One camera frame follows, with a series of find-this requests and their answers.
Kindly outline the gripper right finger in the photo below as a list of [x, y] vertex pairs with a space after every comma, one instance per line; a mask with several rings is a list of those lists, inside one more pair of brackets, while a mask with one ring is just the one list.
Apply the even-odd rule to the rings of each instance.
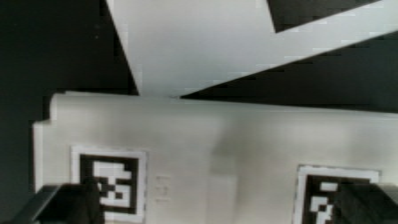
[[398, 224], [398, 185], [376, 183], [340, 185], [333, 224]]

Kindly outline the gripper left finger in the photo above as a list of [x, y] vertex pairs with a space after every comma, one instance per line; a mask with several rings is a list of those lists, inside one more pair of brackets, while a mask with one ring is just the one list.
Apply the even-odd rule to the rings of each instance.
[[99, 185], [45, 185], [12, 224], [106, 224]]

